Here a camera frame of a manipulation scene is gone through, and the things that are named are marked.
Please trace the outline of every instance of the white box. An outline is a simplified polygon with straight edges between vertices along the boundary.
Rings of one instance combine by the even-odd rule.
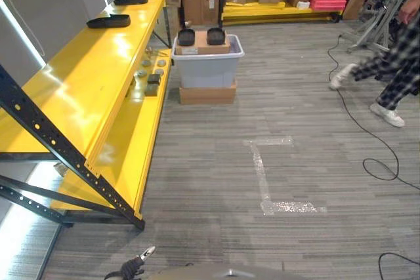
[[[227,35],[230,40],[228,54],[176,55],[175,38],[171,58],[181,74],[183,88],[231,87],[234,82],[239,58],[245,55],[236,35]]]

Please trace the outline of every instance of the plaid pants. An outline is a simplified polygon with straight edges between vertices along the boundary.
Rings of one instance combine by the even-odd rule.
[[[352,70],[354,80],[395,74],[376,102],[395,110],[398,102],[410,92],[418,91],[420,80],[420,12],[411,20],[388,52],[376,54]]]

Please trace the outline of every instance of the black cable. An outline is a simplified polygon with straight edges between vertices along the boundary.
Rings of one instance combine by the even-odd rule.
[[[386,255],[394,255],[394,256],[400,257],[400,258],[402,258],[402,259],[404,259],[404,260],[407,260],[408,262],[411,262],[412,264],[416,264],[416,265],[419,265],[419,266],[420,266],[420,262],[415,262],[414,260],[411,260],[411,259],[409,259],[409,258],[407,258],[407,257],[401,256],[401,255],[396,254],[396,253],[394,253],[394,252],[384,252],[384,253],[382,253],[382,254],[379,256],[379,259],[378,259],[379,275],[381,276],[381,280],[384,280],[384,279],[383,279],[383,275],[382,275],[381,259],[382,259],[382,257],[384,257],[384,256],[386,256]]]
[[[336,64],[336,66],[335,66],[335,68],[334,69],[332,69],[330,72],[329,72],[329,74],[328,74],[328,79],[331,81],[331,74],[335,71],[335,70],[337,70],[338,68],[339,68],[339,66],[340,66],[340,64],[339,64],[339,62],[334,58],[334,57],[332,57],[332,55],[331,55],[331,51],[333,50],[333,49],[336,49],[339,45],[340,45],[340,38],[341,38],[341,35],[339,35],[338,36],[338,38],[337,38],[337,44],[335,44],[333,47],[331,47],[328,51],[327,51],[327,54],[328,54],[328,56],[335,62],[335,64]],[[343,106],[344,106],[344,109],[346,109],[346,112],[347,112],[347,114],[348,114],[348,116],[356,123],[356,125],[358,125],[359,126],[359,128],[360,129],[362,129],[364,132],[366,132],[366,133],[368,133],[368,134],[370,134],[372,137],[374,137],[374,138],[376,138],[376,139],[378,139],[380,142],[382,142],[388,149],[389,149],[389,151],[391,151],[391,153],[393,154],[393,156],[395,157],[395,161],[396,161],[396,172],[393,172],[391,169],[390,169],[390,167],[388,166],[388,165],[386,165],[385,163],[383,163],[382,161],[380,161],[380,160],[377,160],[377,159],[373,159],[373,158],[370,158],[370,157],[368,157],[368,158],[366,158],[366,159],[364,159],[363,160],[363,168],[364,168],[364,170],[370,175],[370,176],[372,176],[372,177],[374,177],[374,178],[377,178],[378,180],[387,180],[387,181],[391,181],[391,180],[399,180],[400,182],[402,182],[402,183],[404,183],[405,185],[408,185],[408,186],[411,186],[411,187],[413,187],[413,188],[415,188],[415,189],[417,189],[417,190],[420,190],[420,187],[417,187],[417,186],[415,186],[415,185],[413,185],[413,184],[411,184],[411,183],[408,183],[408,182],[406,182],[405,180],[402,180],[400,177],[399,177],[399,175],[400,175],[400,160],[398,159],[398,156],[397,156],[397,154],[395,153],[395,151],[384,141],[384,140],[382,140],[380,137],[378,137],[377,135],[375,135],[375,134],[373,134],[372,132],[370,132],[370,131],[368,131],[366,128],[364,128],[363,126],[361,126],[361,124],[359,124],[359,122],[353,117],[353,115],[350,113],[350,111],[348,110],[348,108],[347,108],[347,104],[346,104],[346,101],[345,101],[345,99],[344,99],[344,96],[341,94],[341,92],[340,92],[340,90],[339,89],[337,89],[337,93],[339,94],[339,96],[340,96],[340,98],[341,98],[341,101],[343,102]],[[392,177],[391,178],[383,178],[383,177],[380,177],[380,176],[377,176],[377,175],[374,175],[372,172],[370,172],[369,170],[368,170],[368,168],[366,167],[366,163],[368,162],[368,161],[373,161],[373,162],[376,162],[376,163],[378,163],[378,164],[380,164],[380,165],[382,165],[387,171],[389,171],[391,174],[392,174]]]

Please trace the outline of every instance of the white sneaker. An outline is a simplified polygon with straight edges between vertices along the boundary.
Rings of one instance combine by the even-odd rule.
[[[406,125],[406,122],[400,116],[398,116],[396,110],[387,110],[383,106],[380,106],[377,102],[373,103],[369,108],[373,113],[381,116],[387,123],[390,123],[392,126],[404,127]]]
[[[347,79],[348,75],[350,75],[350,72],[354,67],[356,67],[356,64],[349,64],[344,67],[344,69],[340,70],[337,75],[335,75],[331,82],[329,83],[329,87],[333,90],[337,90],[341,87],[341,83]]]

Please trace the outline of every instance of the pink container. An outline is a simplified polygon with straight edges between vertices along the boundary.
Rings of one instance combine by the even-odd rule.
[[[346,8],[347,0],[309,0],[310,8],[319,11],[340,11]]]

